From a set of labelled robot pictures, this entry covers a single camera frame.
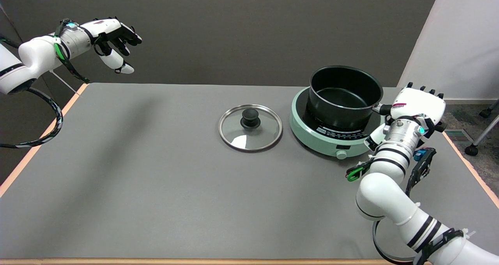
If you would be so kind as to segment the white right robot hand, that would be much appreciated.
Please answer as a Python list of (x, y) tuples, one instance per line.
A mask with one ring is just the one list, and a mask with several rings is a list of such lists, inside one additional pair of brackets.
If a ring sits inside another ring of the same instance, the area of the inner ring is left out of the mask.
[(383, 142), (392, 142), (415, 151), (428, 140), (434, 132), (442, 133), (447, 124), (442, 122), (446, 102), (435, 90), (425, 91), (425, 86), (412, 88), (410, 82), (395, 97), (392, 104), (377, 103), (373, 111), (384, 117), (365, 140), (371, 151), (376, 151)]

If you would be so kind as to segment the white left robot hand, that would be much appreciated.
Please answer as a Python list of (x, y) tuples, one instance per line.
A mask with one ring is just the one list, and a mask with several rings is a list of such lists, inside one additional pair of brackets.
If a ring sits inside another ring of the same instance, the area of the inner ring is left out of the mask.
[(123, 58), (130, 55), (128, 45), (142, 43), (142, 37), (132, 26), (128, 27), (117, 18), (105, 18), (84, 23), (80, 28), (87, 33), (95, 53), (106, 66), (117, 74), (134, 73), (133, 66)]

